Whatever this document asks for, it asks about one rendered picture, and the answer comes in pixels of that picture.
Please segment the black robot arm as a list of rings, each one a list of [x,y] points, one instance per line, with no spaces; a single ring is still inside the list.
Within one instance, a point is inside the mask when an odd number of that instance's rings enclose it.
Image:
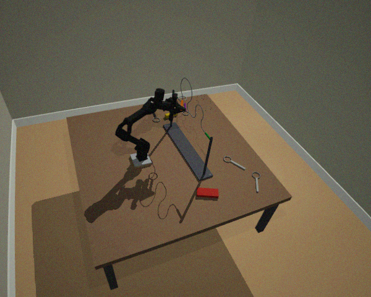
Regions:
[[[138,161],[147,160],[147,153],[150,149],[150,144],[145,139],[140,138],[137,139],[130,135],[132,125],[134,122],[138,121],[140,118],[144,117],[147,114],[154,113],[157,109],[161,110],[163,106],[163,98],[164,98],[164,89],[157,88],[155,90],[155,96],[150,97],[146,103],[143,104],[142,108],[133,113],[132,115],[126,117],[120,125],[118,125],[116,129],[116,136],[118,136],[122,141],[129,141],[135,144],[135,150],[137,151],[137,159]],[[152,103],[152,102],[153,103]],[[123,130],[123,126],[127,125],[127,132]]]

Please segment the red rectangular block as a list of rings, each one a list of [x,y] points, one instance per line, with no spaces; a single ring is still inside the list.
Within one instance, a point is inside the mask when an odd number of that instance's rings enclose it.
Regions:
[[[218,189],[197,187],[197,197],[219,198]]]

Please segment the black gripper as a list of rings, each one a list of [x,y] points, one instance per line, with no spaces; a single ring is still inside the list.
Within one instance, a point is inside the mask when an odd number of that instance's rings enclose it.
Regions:
[[[174,107],[176,107],[176,108],[174,108]],[[175,115],[177,113],[180,113],[180,112],[183,112],[183,111],[186,111],[186,108],[181,106],[177,102],[177,93],[174,93],[172,102],[167,102],[166,100],[163,101],[162,110],[163,111],[165,111],[165,110],[169,111],[169,120],[173,121],[173,115]],[[180,110],[182,110],[182,111],[180,111]]]

